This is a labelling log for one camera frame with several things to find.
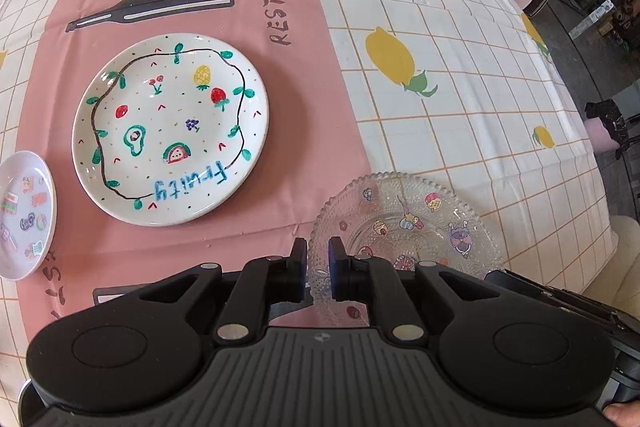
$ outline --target clear embossed glass plate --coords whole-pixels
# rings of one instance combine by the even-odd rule
[[[333,325],[366,325],[366,307],[331,298],[327,245],[335,235],[348,255],[384,257],[396,269],[436,261],[482,279],[503,263],[478,214],[450,190],[400,172],[363,176],[325,203],[309,241],[311,295]]]

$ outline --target floor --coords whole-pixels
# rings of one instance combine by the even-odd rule
[[[587,102],[610,98],[640,78],[640,58],[601,38],[594,27],[571,41],[568,31],[586,15],[572,8],[569,0],[549,0],[532,20],[582,113]],[[618,161],[612,153],[596,160],[610,212],[638,219],[634,191],[640,194],[640,152],[636,155],[632,150]]]

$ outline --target table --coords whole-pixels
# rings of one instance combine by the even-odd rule
[[[234,270],[286,255],[329,197],[371,171],[452,188],[481,214],[505,266],[533,280],[579,292],[613,254],[586,131],[512,0],[234,0],[65,31],[119,1],[0,0],[0,159],[23,148],[42,155],[59,205],[41,270],[1,282],[5,427],[16,425],[28,339],[49,321],[203,261]],[[166,32],[240,49],[268,90],[270,130],[254,171],[224,205],[178,227],[144,229],[111,219],[82,191],[71,125],[103,64]]]

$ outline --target white plate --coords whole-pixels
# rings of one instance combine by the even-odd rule
[[[238,50],[206,36],[158,35],[118,54],[84,92],[74,165],[86,193],[116,219],[176,225],[236,191],[268,121],[260,75]]]
[[[36,153],[18,151],[0,164],[0,277],[17,281],[46,257],[56,228],[56,188]]]

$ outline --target silver screw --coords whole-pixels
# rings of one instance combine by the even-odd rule
[[[414,324],[400,324],[392,333],[399,341],[416,341],[424,335],[424,330]]]
[[[218,328],[218,336],[226,341],[238,341],[249,334],[249,328],[242,324],[225,324]]]

